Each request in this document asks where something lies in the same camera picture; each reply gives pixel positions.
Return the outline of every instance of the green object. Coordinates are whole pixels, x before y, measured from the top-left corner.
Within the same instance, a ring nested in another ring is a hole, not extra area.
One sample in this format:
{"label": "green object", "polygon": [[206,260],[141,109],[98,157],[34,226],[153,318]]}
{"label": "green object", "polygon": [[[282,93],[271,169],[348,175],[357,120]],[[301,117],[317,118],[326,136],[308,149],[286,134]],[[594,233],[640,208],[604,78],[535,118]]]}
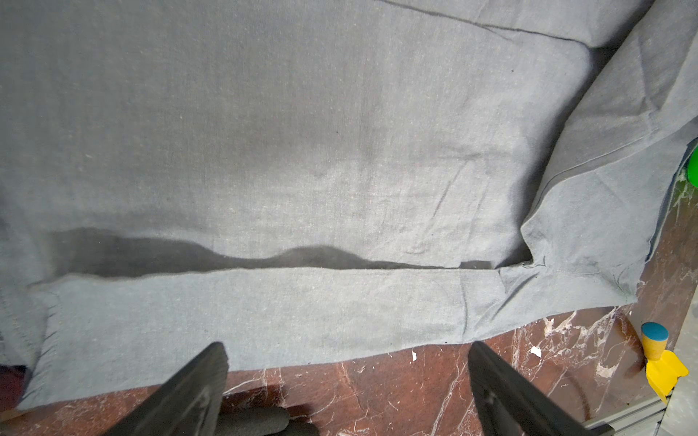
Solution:
{"label": "green object", "polygon": [[688,168],[686,168],[686,177],[688,181],[698,188],[698,149],[693,151],[693,154],[688,158]]}

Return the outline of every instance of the gray fabric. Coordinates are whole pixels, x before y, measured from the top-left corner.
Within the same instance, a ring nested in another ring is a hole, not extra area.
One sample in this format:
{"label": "gray fabric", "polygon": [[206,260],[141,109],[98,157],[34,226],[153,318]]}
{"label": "gray fabric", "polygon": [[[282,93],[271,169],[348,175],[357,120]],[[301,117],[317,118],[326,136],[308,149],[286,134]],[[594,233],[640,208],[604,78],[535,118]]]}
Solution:
{"label": "gray fabric", "polygon": [[698,136],[698,11],[625,38],[646,2],[528,3],[3,2],[22,407],[212,340],[321,363],[633,301]]}

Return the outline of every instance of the brown marble countertop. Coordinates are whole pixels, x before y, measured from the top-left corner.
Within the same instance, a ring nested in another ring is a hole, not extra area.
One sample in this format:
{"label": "brown marble countertop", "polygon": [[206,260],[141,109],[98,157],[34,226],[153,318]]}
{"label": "brown marble countertop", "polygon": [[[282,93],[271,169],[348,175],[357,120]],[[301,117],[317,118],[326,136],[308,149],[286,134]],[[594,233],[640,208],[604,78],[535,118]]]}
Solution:
{"label": "brown marble countertop", "polygon": [[[486,342],[580,421],[654,396],[632,324],[662,322],[670,332],[669,348],[674,346],[698,285],[696,248],[698,190],[680,182],[635,304],[565,313]],[[230,373],[223,409],[281,405],[331,436],[480,435],[469,349],[428,345],[327,365]],[[6,431],[99,435],[154,389],[41,407],[6,423]]]}

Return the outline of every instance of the seam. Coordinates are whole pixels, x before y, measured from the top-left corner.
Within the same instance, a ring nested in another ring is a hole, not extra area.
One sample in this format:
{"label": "seam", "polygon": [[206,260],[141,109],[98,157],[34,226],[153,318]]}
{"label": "seam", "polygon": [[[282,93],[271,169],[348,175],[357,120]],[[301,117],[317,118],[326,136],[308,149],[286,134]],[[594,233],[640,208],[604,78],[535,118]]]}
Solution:
{"label": "seam", "polygon": [[[560,171],[559,173],[555,174],[555,175],[552,176],[550,179],[548,179],[548,181],[545,183],[545,186],[544,186],[543,189],[540,191],[540,196],[538,197],[538,201],[533,205],[533,207],[531,208],[531,212],[529,212],[528,216],[533,215],[533,214],[537,211],[538,206],[540,205],[540,203],[542,202],[543,198],[546,196],[546,194],[548,193],[548,191],[550,191],[552,188],[555,187],[555,185],[557,185],[558,183],[560,183],[557,179],[559,179],[561,175],[563,175],[563,174],[565,174],[565,173],[568,173],[568,172],[570,172],[570,171],[576,170],[577,168],[582,167],[582,166],[584,166],[584,165],[587,165],[587,164],[589,164],[589,163],[591,163],[591,162],[594,162],[595,160],[599,160],[599,159],[605,158],[606,156],[609,156],[609,155],[611,155],[611,154],[617,153],[617,152],[619,152],[620,150],[623,150],[624,148],[629,147],[629,146],[635,144],[636,142],[640,142],[640,141],[644,140],[645,138],[647,138],[647,137],[649,137],[649,136],[651,136],[651,135],[654,135],[658,130],[659,130],[659,128],[655,128],[655,129],[651,130],[650,132],[647,132],[646,134],[644,134],[644,135],[642,135],[641,137],[637,138],[636,140],[632,140],[632,141],[628,142],[627,144],[618,147],[617,149],[613,149],[613,150],[611,150],[611,151],[607,151],[606,153],[604,153],[604,154],[602,154],[602,155],[600,155],[600,156],[596,156],[595,158],[591,158],[591,159],[589,159],[589,160],[585,160],[584,162],[579,163],[579,164],[575,165],[574,167],[567,168],[566,170]],[[594,170],[594,168],[589,169],[589,170],[587,170],[587,171],[584,171],[584,172],[582,172],[582,173],[580,173],[580,174],[585,174],[585,173],[587,173],[587,172],[589,172],[589,171],[592,171],[592,170]]]}
{"label": "seam", "polygon": [[7,310],[10,304],[8,303],[7,296],[5,292],[0,292],[0,310],[6,320],[10,320],[10,329],[18,336],[18,339],[22,341],[25,349],[32,348],[33,341],[29,340],[25,332],[20,328],[21,322],[17,314],[13,310]]}
{"label": "seam", "polygon": [[416,6],[405,5],[405,4],[397,3],[396,1],[391,1],[391,0],[374,0],[374,1],[379,1],[380,3],[385,3],[385,4],[390,5],[390,6],[395,6],[396,8],[402,8],[402,9],[407,9],[407,10],[411,10],[411,11],[418,12],[418,13],[423,13],[426,15],[430,15],[432,17],[446,18],[448,20],[454,20],[454,21],[458,21],[461,23],[470,24],[471,26],[479,27],[483,30],[490,31],[490,32],[494,33],[495,35],[499,36],[500,38],[505,39],[505,40],[510,41],[510,42],[512,42],[511,39],[505,37],[504,35],[500,35],[499,33],[495,32],[495,29],[496,30],[503,30],[503,31],[528,33],[530,35],[537,35],[537,36],[545,36],[545,37],[551,38],[551,39],[580,44],[580,45],[584,46],[589,51],[594,50],[594,48],[581,42],[580,40],[576,40],[576,39],[572,39],[572,38],[565,38],[563,36],[550,35],[548,33],[536,32],[533,30],[519,29],[516,27],[498,26],[497,24],[482,24],[482,23],[471,21],[471,20],[467,20],[466,18],[455,17],[453,15],[448,15],[448,14],[445,14],[442,12],[436,12],[435,10],[421,9],[421,8],[416,7]]}
{"label": "seam", "polygon": [[46,385],[46,374],[51,373],[51,368],[53,366],[52,357],[54,356],[56,350],[54,346],[49,344],[49,341],[54,344],[57,343],[56,340],[52,338],[58,336],[60,333],[59,328],[57,326],[51,326],[51,318],[58,313],[56,308],[60,306],[61,299],[58,294],[51,290],[47,290],[46,292],[55,297],[56,303],[52,306],[47,307],[47,312],[49,313],[46,317],[46,331],[44,333],[41,354],[39,354],[39,357],[36,362],[36,367],[34,368],[34,371],[31,374],[31,379],[29,381],[29,383],[34,381],[35,383],[37,383],[37,385],[31,391],[25,392],[22,395],[22,397],[20,398],[20,405],[28,401],[28,399],[37,396],[43,390],[43,387]]}

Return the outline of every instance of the yellow object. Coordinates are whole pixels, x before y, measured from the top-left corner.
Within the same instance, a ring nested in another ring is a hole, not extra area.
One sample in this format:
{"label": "yellow object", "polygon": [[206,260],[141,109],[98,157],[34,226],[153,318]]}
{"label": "yellow object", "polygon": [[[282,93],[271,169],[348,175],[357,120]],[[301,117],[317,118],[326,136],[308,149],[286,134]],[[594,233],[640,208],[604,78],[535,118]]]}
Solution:
{"label": "yellow object", "polygon": [[645,335],[642,335],[642,349],[645,351],[645,357],[647,360],[659,360],[662,358],[662,353],[664,349],[667,348],[667,341],[664,340],[652,340]]}
{"label": "yellow object", "polygon": [[647,381],[664,404],[667,404],[667,395],[676,386],[678,378],[686,375],[688,375],[688,368],[667,349],[659,360],[647,361]]}
{"label": "yellow object", "polygon": [[647,358],[647,381],[667,404],[667,395],[679,377],[688,375],[688,368],[673,352],[666,350],[669,331],[656,322],[642,324],[642,349]]}

